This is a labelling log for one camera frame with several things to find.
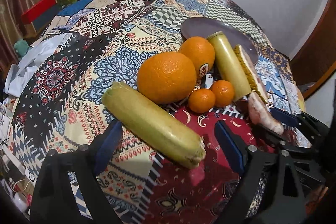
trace plate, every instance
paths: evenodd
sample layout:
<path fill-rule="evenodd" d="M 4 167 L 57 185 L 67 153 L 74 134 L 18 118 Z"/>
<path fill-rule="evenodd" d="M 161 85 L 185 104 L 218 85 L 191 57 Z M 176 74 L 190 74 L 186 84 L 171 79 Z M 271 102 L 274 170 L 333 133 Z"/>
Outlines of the plate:
<path fill-rule="evenodd" d="M 229 40 L 232 48 L 234 48 L 237 44 L 242 45 L 244 50 L 250 56 L 253 64 L 258 62 L 258 52 L 248 36 L 241 33 L 234 27 L 225 25 L 224 22 L 206 17 L 192 17 L 183 21 L 180 29 L 181 34 L 185 39 L 190 37 L 207 38 L 213 33 L 222 31 Z"/>

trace table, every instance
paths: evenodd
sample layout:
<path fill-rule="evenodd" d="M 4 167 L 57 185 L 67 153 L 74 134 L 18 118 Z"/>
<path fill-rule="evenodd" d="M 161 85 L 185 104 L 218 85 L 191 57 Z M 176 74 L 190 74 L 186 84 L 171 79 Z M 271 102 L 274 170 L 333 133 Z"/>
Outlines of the table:
<path fill-rule="evenodd" d="M 9 130 L 14 155 L 37 177 L 49 149 L 63 153 L 90 144 L 114 119 L 101 104 L 112 81 L 123 80 L 136 89 L 144 60 L 159 52 L 177 51 L 182 43 L 182 21 L 202 16 L 221 20 L 251 39 L 259 52 L 255 68 L 268 91 L 268 107 L 300 113 L 288 60 L 233 1 L 124 0 L 79 19 L 69 31 L 68 43 L 30 80 L 14 106 Z M 213 77 L 209 73 L 198 86 L 211 84 Z M 255 140 L 248 120 L 235 106 L 199 116 L 185 108 L 185 100 L 165 109 L 204 138 L 207 156 L 200 166 L 187 170 L 174 164 L 124 129 L 122 143 L 98 182 L 125 223 L 208 224 L 239 183 L 214 137 L 215 122 L 223 119 L 247 144 L 268 148 Z M 286 136 L 292 143 L 307 145 L 293 128 L 286 129 Z M 70 177 L 78 207 L 89 216 L 76 177 Z M 258 209 L 265 180 L 260 179 L 248 215 Z"/>

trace silver bolt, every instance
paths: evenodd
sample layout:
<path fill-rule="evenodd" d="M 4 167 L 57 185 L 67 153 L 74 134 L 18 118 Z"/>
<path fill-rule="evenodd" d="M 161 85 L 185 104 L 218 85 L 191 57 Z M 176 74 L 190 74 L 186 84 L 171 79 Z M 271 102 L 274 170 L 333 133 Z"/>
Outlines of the silver bolt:
<path fill-rule="evenodd" d="M 289 156 L 289 152 L 287 150 L 281 150 L 281 154 L 284 156 L 284 157 L 288 157 Z"/>
<path fill-rule="evenodd" d="M 251 152 L 255 152 L 257 151 L 257 147 L 255 145 L 249 145 L 248 150 L 250 150 Z"/>
<path fill-rule="evenodd" d="M 79 150 L 81 151 L 85 151 L 85 150 L 88 150 L 89 149 L 89 145 L 87 144 L 82 144 L 80 147 L 79 147 Z"/>
<path fill-rule="evenodd" d="M 53 156 L 53 155 L 56 155 L 56 154 L 58 154 L 56 149 L 50 149 L 47 153 L 48 156 Z"/>

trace large orange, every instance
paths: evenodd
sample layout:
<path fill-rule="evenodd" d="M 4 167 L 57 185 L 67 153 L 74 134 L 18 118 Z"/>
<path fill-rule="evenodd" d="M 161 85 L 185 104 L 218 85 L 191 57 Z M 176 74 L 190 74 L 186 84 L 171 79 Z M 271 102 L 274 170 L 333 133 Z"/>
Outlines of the large orange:
<path fill-rule="evenodd" d="M 225 107 L 232 103 L 235 96 L 233 85 L 229 81 L 218 80 L 210 88 L 216 96 L 216 107 Z"/>
<path fill-rule="evenodd" d="M 215 49 L 203 37 L 188 38 L 178 51 L 191 59 L 196 69 L 197 79 L 206 75 L 215 62 Z"/>
<path fill-rule="evenodd" d="M 195 84 L 195 67 L 179 52 L 162 52 L 148 58 L 137 75 L 138 90 L 156 104 L 182 100 Z"/>
<path fill-rule="evenodd" d="M 209 89 L 198 89 L 191 92 L 188 107 L 197 113 L 209 111 L 215 105 L 215 94 Z"/>

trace teal object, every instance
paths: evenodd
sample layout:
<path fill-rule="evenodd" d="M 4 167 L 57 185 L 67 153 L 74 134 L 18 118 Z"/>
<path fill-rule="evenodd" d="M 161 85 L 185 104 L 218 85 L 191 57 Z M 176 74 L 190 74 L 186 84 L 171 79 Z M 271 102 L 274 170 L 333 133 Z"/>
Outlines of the teal object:
<path fill-rule="evenodd" d="M 14 44 L 14 50 L 19 60 L 21 60 L 21 58 L 23 58 L 26 55 L 26 53 L 28 52 L 28 49 L 29 49 L 29 45 L 27 41 L 24 39 L 20 39 L 16 41 Z"/>

